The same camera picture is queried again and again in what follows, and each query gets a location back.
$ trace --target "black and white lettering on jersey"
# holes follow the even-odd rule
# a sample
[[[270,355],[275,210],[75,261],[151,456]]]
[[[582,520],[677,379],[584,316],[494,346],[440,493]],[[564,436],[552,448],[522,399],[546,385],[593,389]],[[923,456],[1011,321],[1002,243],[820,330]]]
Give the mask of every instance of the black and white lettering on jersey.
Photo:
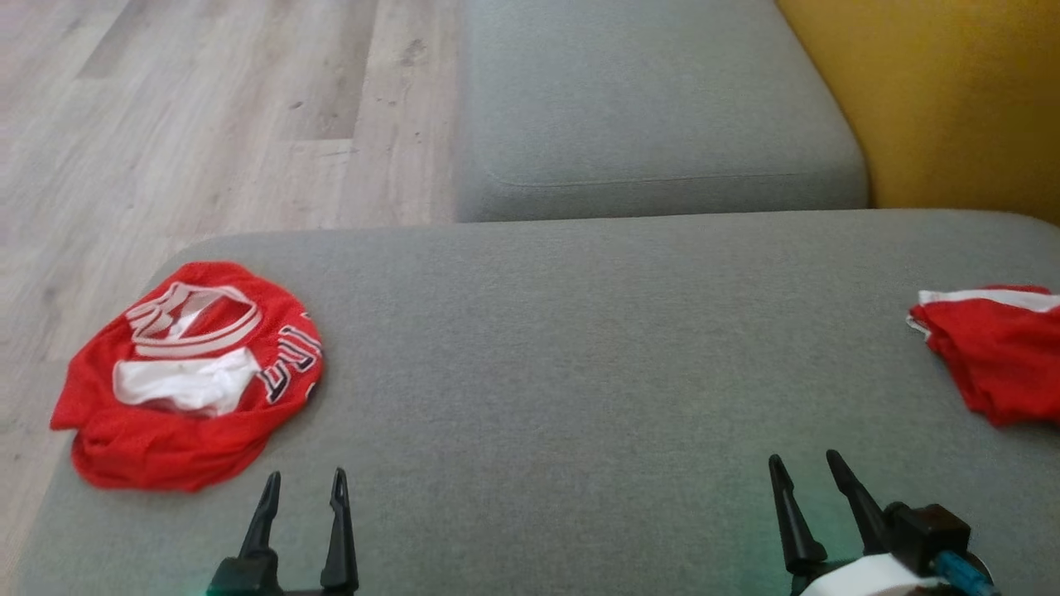
[[[258,372],[258,378],[268,391],[266,399],[270,404],[278,402],[287,391],[293,372],[310,370],[323,355],[323,347],[319,341],[290,325],[285,325],[280,330],[277,345],[280,350],[276,362]]]

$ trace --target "white robot part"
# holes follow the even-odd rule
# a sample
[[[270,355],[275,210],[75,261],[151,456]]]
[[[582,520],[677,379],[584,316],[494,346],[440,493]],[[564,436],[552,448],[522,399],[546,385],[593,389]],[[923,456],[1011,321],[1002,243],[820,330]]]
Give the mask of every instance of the white robot part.
[[[940,583],[940,578],[917,577],[889,554],[869,555],[820,576],[802,596],[906,596]]]

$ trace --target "floor plank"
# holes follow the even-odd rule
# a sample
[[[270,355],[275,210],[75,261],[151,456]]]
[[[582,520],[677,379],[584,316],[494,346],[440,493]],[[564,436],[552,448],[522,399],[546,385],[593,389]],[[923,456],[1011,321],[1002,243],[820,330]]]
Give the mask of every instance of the floor plank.
[[[458,0],[0,3],[0,593],[66,363],[218,234],[452,221]]]

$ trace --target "red fabric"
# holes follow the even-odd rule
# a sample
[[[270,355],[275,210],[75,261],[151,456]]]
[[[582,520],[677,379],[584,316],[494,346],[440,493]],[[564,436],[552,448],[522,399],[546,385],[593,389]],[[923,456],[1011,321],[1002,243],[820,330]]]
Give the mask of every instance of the red fabric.
[[[1040,313],[979,298],[919,304],[909,315],[931,332],[928,346],[946,361],[969,409],[995,426],[1060,424],[1060,309]]]
[[[236,410],[216,418],[123,404],[114,398],[114,366],[153,358],[136,352],[125,314],[112,320],[70,362],[51,420],[53,430],[77,431],[71,453],[74,468],[96,487],[197,491],[235,476],[265,449],[269,435],[305,405],[323,370],[320,335],[298,299],[235,263],[184,265],[134,306],[158,298],[178,281],[231,286],[257,304],[261,322],[234,347],[248,348],[263,371],[250,381]],[[236,302],[211,305],[184,335],[218,329],[247,310]],[[294,366],[289,351],[280,347],[281,339],[292,337],[292,329],[304,334],[302,346],[315,355],[299,363],[305,370]],[[216,357],[231,349],[201,356]],[[268,371],[287,376],[282,391],[267,383]]]

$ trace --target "mustard yellow fabric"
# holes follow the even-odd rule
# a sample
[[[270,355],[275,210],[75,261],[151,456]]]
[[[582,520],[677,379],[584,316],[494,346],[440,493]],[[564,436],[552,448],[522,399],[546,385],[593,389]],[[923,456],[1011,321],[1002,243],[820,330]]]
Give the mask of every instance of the mustard yellow fabric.
[[[1060,225],[1060,0],[777,0],[868,161],[878,207]]]

